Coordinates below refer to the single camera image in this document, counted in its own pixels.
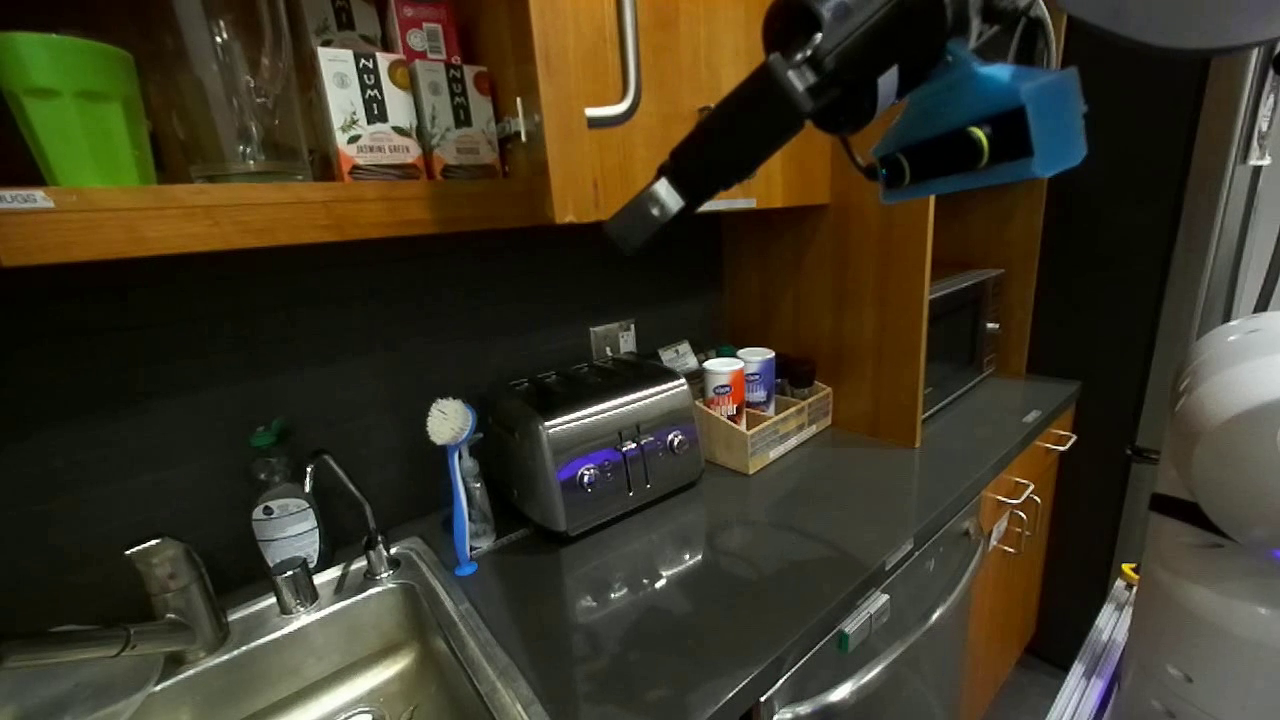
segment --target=dish soap bottle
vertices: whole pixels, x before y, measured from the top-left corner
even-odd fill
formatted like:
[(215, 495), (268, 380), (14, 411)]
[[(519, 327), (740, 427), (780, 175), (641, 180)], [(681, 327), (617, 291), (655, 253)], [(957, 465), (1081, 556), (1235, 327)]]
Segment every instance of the dish soap bottle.
[(320, 565), (320, 520), (316, 502), (296, 485), (296, 465), (283, 448), (283, 419), (255, 423), (248, 436), (251, 480), (259, 495), (251, 504), (251, 538), (268, 567), (290, 560)]

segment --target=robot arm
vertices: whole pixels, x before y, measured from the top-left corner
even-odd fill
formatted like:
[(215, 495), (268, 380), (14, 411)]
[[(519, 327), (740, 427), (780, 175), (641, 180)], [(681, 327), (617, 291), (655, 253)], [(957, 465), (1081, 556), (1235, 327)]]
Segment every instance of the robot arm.
[[(969, 11), (981, 6), (983, 0), (771, 0), (763, 17), (763, 63), (671, 148), (671, 158), (655, 168), (655, 180), (627, 201), (604, 226), (604, 232), (617, 248), (635, 253), (676, 218), (689, 218), (717, 192), (747, 180), (805, 125), (818, 125), (833, 135), (853, 135), (891, 100), (914, 92), (924, 96), (936, 70), (947, 62), (947, 40), (961, 36)], [(1280, 36), (1275, 0), (1064, 0), (1064, 8), (1117, 36), (1166, 50), (1240, 50)], [(951, 104), (957, 92), (939, 96), (924, 114), (947, 118), (936, 125), (951, 129), (932, 129), (932, 135), (924, 135), (929, 143), (914, 135), (914, 148), (929, 163), (946, 160), (946, 171), (987, 171), (987, 135), (976, 132), (973, 118), (947, 114)], [(1012, 158), (1035, 151), (1028, 148), (1023, 125), (1051, 118), (1064, 114), (1050, 108), (1012, 118), (1012, 132), (1003, 132), (1016, 140)]]

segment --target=toaster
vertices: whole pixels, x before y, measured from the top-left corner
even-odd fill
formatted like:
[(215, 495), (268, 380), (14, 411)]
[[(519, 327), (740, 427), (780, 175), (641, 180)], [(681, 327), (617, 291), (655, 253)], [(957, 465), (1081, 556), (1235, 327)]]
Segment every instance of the toaster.
[(685, 375), (570, 363), (483, 392), (483, 472), (526, 520), (579, 538), (701, 480)]

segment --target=paper label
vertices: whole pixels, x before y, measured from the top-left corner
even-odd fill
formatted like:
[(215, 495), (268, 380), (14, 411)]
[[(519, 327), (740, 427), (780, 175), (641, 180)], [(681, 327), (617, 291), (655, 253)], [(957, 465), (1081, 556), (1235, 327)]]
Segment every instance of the paper label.
[(0, 211), (48, 211), (56, 208), (44, 187), (0, 192)]

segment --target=stainless steel sink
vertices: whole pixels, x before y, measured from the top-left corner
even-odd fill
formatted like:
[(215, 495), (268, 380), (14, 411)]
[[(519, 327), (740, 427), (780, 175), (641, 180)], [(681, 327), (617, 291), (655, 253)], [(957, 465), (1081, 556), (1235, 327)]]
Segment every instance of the stainless steel sink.
[(544, 715), (447, 567), (418, 538), (394, 560), (379, 579), (365, 560), (320, 572), (320, 605), (296, 616), (268, 594), (235, 605), (227, 644), (132, 715)]

